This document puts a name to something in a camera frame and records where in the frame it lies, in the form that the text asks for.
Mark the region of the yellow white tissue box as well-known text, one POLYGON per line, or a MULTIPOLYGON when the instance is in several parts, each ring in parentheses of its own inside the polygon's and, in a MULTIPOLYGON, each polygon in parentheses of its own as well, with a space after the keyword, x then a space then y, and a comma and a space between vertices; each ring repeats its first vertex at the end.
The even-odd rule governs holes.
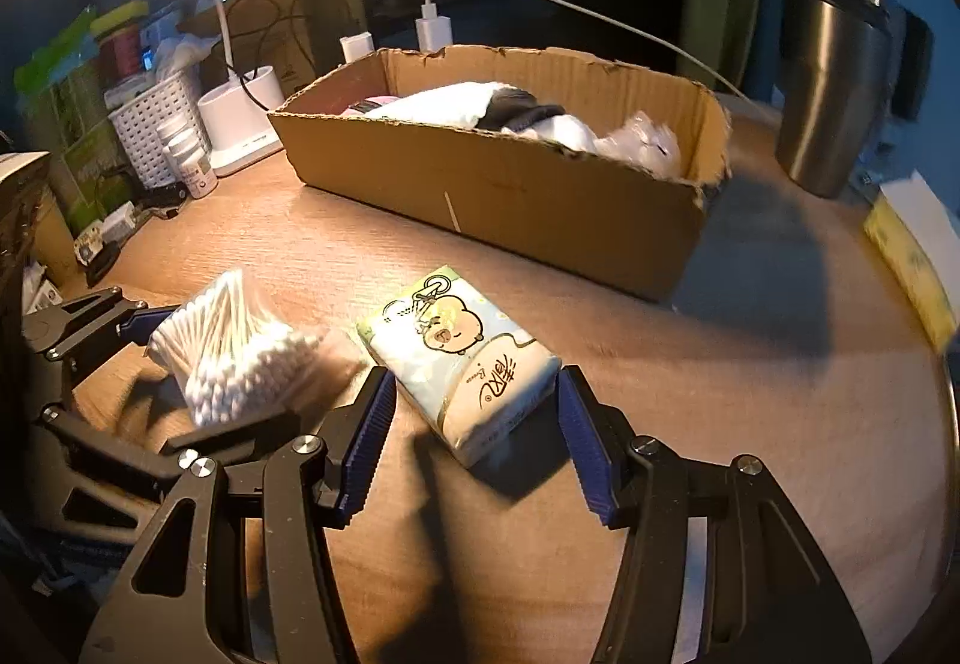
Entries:
POLYGON ((958 217, 919 171, 878 188, 864 233, 907 293, 931 347, 946 354, 958 342, 958 217))

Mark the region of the white knitted cloth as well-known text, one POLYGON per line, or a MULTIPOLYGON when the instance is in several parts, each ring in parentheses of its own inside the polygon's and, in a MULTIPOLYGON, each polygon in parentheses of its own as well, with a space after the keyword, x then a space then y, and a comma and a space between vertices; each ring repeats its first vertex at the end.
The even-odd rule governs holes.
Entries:
MULTIPOLYGON (((425 126, 454 127, 462 131, 480 131, 475 127, 485 113, 491 93, 496 88, 514 87, 501 82, 459 82, 430 88, 407 97, 395 98, 394 103, 373 111, 368 119, 411 122, 425 126)), ((573 152, 596 154, 596 134, 576 116, 566 113, 545 119, 523 132, 501 131, 528 139, 558 143, 573 152)))

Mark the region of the cartoon tissue packet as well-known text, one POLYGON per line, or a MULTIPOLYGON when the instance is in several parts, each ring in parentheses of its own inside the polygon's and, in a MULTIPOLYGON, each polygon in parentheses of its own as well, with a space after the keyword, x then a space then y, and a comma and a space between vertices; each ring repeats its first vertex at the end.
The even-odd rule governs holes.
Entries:
POLYGON ((558 355, 449 265, 387 298, 356 330, 466 467, 553 393, 562 368, 558 355))

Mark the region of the white pill bottle rear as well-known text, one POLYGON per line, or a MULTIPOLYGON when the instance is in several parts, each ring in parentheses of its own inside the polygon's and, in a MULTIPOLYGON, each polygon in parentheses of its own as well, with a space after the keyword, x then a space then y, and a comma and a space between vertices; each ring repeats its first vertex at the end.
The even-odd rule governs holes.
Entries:
POLYGON ((199 128, 184 111, 167 116, 156 126, 156 134, 160 137, 164 156, 168 160, 178 158, 184 148, 190 150, 195 147, 194 140, 200 140, 199 128))

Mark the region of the black flashlight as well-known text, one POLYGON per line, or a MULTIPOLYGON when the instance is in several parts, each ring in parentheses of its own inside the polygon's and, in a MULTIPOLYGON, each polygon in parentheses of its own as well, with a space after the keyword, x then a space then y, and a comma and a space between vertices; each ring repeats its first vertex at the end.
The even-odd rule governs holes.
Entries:
POLYGON ((158 187, 144 187, 139 193, 137 204, 145 210, 179 209, 189 199, 189 189, 184 183, 163 184, 158 187))

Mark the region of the pink yarn ball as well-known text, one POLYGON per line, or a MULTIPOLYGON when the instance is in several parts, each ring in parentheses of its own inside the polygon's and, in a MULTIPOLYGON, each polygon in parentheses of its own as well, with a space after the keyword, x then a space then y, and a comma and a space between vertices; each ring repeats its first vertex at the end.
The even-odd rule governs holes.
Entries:
POLYGON ((394 101, 394 95, 376 95, 375 97, 363 98, 363 100, 348 104, 347 108, 343 109, 342 115, 347 116, 347 118, 363 118, 363 116, 370 116, 373 111, 384 108, 394 101))

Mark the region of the brown cardboard box tray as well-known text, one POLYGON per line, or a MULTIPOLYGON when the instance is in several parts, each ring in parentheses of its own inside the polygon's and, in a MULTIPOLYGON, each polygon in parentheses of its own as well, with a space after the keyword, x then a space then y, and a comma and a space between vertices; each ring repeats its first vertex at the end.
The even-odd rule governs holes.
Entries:
POLYGON ((664 301, 731 175, 731 121, 697 82, 569 49, 379 49, 270 115, 303 183, 664 301), (350 118, 366 98, 503 82, 607 134, 638 111, 679 139, 680 175, 501 132, 350 118))

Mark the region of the brown paper bag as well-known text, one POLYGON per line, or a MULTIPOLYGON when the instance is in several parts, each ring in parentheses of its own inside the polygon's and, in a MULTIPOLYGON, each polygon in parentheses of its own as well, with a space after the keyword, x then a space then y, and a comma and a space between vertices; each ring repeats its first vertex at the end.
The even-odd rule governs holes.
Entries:
POLYGON ((308 0, 226 0, 223 12, 236 69, 251 74, 272 67, 283 97, 317 77, 308 0))

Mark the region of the white pill bottle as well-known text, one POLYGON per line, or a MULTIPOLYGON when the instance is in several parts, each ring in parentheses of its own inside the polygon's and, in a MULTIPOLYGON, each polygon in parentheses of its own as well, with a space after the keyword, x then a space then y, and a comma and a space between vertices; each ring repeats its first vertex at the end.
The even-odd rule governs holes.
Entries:
POLYGON ((156 134, 160 137, 164 156, 168 160, 178 158, 184 148, 190 150, 195 147, 194 140, 200 140, 199 128, 184 111, 167 116, 156 126, 156 134))
POLYGON ((181 145, 169 145, 172 165, 192 199, 203 199, 217 187, 218 178, 210 165, 205 148, 198 140, 189 140, 181 145))

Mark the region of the dark sock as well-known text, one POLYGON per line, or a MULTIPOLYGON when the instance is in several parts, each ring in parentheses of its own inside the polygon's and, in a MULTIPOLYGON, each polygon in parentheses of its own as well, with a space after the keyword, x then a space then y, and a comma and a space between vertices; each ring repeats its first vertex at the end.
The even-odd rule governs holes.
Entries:
POLYGON ((559 104, 540 103, 532 93, 517 87, 496 88, 491 93, 487 109, 475 127, 480 131, 523 132, 537 122, 565 114, 559 104))

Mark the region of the stainless steel tumbler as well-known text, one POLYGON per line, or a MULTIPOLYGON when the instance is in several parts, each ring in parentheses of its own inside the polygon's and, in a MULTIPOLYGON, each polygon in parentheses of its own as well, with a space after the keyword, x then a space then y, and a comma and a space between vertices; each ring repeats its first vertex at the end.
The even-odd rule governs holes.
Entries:
POLYGON ((838 198, 884 116, 892 38, 860 0, 800 0, 776 159, 789 180, 838 198))

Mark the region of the white pill bottle front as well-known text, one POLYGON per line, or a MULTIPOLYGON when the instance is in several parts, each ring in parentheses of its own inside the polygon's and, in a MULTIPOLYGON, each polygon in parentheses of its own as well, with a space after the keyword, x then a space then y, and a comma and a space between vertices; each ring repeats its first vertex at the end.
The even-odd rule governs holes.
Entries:
POLYGON ((169 145, 172 165, 192 199, 203 199, 217 187, 218 178, 210 165, 205 148, 198 140, 189 140, 181 145, 169 145))

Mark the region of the white woven plastic basket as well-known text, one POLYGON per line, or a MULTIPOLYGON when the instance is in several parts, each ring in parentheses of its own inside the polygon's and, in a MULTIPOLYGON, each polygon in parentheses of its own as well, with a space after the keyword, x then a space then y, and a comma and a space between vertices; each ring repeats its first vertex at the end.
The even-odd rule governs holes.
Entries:
POLYGON ((161 152, 163 143, 158 136, 158 126, 167 118, 184 115, 190 126, 199 132, 205 150, 210 150, 210 140, 197 108, 201 96, 199 71, 190 67, 156 83, 155 87, 107 115, 128 163, 146 189, 166 186, 174 181, 174 171, 161 152))

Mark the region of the pack of cotton swabs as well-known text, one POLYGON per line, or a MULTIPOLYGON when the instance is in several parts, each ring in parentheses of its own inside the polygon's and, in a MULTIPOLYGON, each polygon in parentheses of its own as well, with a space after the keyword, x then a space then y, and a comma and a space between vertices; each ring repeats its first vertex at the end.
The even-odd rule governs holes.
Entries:
POLYGON ((146 354, 176 380, 195 427, 291 409, 320 380, 320 338, 275 315, 251 277, 224 272, 151 332, 146 354))

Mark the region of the crumpled clear plastic wrap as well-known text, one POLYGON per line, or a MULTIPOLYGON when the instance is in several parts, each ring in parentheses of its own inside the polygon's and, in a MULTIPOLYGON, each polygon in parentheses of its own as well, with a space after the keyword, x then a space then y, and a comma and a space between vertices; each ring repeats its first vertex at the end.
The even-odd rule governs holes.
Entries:
POLYGON ((682 152, 674 132, 638 111, 622 127, 596 140, 602 157, 643 168, 659 180, 682 176, 682 152))

